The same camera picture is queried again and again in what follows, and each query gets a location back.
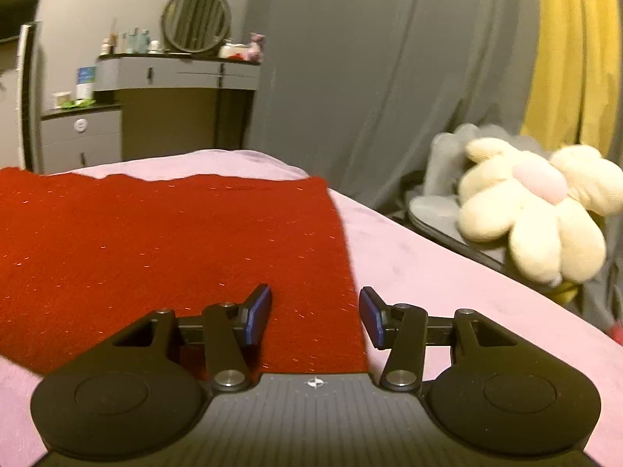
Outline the grey curtain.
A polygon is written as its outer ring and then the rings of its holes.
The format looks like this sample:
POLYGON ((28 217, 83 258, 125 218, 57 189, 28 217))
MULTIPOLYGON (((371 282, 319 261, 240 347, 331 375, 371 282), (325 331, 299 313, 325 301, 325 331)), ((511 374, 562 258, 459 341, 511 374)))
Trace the grey curtain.
POLYGON ((266 38, 245 144, 381 208, 464 123, 521 129, 540 0, 248 0, 266 38))

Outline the grey vanity dressing table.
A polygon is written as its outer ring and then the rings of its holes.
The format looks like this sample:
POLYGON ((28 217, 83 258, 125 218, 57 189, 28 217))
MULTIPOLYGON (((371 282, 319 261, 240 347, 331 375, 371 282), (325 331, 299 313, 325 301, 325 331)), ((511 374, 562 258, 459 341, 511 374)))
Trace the grey vanity dressing table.
POLYGON ((121 158, 240 150, 261 67, 189 55, 107 55, 95 93, 120 105, 121 158))

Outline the cream flower plush pillow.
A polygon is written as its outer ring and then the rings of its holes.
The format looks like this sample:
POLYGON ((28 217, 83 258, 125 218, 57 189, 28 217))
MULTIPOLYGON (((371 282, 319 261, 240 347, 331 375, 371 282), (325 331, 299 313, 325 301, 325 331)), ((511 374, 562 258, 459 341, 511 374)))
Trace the cream flower plush pillow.
POLYGON ((594 277, 606 259, 595 222, 622 211, 622 170, 585 144, 545 158, 493 137, 467 144, 473 167, 458 185, 458 230, 474 242, 505 238, 519 273, 538 284, 594 277))

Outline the cosmetic bottles group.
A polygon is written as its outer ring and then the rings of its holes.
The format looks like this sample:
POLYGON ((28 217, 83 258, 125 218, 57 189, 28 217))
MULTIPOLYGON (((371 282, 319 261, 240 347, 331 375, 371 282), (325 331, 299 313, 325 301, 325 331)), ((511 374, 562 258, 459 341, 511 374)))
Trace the cosmetic bottles group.
POLYGON ((99 56, 113 55, 157 55, 163 53, 160 42, 151 36, 149 30, 131 28, 128 32, 110 32, 102 40, 99 56))

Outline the yellow curtain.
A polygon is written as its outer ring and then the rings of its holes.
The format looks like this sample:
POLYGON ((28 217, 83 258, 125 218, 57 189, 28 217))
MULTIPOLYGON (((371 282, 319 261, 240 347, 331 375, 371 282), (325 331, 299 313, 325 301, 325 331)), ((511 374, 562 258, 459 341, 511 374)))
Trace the yellow curtain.
POLYGON ((607 155, 622 94, 622 0, 540 0, 537 58, 521 133, 546 150, 607 155))

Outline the pink plush toy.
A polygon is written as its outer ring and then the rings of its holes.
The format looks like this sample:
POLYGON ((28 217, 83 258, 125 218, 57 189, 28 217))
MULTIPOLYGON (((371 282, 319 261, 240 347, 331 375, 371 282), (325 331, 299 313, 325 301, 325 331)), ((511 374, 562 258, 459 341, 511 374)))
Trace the pink plush toy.
POLYGON ((264 46, 265 36, 260 33, 251 33, 246 60, 253 63, 261 63, 264 56, 264 46))

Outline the grey drawer cabinet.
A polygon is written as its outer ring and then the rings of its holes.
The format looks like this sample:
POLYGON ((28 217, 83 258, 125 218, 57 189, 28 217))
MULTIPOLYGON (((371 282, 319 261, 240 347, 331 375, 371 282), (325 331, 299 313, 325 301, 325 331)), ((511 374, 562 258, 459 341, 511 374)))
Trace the grey drawer cabinet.
POLYGON ((121 161, 121 108, 56 112, 40 123, 41 172, 54 174, 121 161))

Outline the round black vanity mirror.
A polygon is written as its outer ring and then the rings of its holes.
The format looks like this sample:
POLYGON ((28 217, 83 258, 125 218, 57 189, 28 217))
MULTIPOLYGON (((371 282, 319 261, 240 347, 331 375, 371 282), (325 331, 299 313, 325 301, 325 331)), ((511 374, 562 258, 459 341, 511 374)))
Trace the round black vanity mirror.
POLYGON ((169 0, 160 28, 174 51, 214 55, 230 34, 230 5, 227 0, 169 0))

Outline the red knit cardigan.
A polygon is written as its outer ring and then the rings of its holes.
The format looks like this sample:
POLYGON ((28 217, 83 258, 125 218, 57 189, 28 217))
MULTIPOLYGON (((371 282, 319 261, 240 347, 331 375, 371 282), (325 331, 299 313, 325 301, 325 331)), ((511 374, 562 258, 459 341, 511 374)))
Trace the red knit cardigan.
POLYGON ((255 369, 368 367, 324 180, 1 173, 1 353, 49 373, 158 309, 199 314, 258 285, 273 309, 255 369))

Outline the grey shell-shaped chair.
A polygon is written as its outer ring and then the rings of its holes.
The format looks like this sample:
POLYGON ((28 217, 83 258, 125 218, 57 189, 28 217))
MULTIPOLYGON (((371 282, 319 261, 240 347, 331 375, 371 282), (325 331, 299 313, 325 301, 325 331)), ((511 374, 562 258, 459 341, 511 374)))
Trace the grey shell-shaped chair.
POLYGON ((458 185, 474 163, 467 158, 467 144, 475 139, 493 137, 506 140, 521 151, 531 151, 545 158, 545 151, 533 138, 511 136, 496 125, 478 128, 462 125, 453 133, 436 136, 424 172, 423 183, 410 191, 408 216, 421 234, 448 249, 504 274, 566 307, 590 324, 614 332, 622 326, 622 211, 607 217, 596 216, 606 241, 606 259, 600 271, 588 281, 575 284, 538 284, 522 276, 508 251, 505 238, 474 242, 458 230, 460 210, 458 185))

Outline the blue white box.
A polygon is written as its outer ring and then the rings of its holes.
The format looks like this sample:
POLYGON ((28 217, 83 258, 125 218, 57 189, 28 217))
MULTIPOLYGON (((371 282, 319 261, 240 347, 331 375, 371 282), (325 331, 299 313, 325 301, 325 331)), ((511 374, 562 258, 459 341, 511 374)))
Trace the blue white box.
POLYGON ((96 81, 95 65, 81 67, 77 70, 75 98, 77 101, 93 99, 94 86, 96 81))

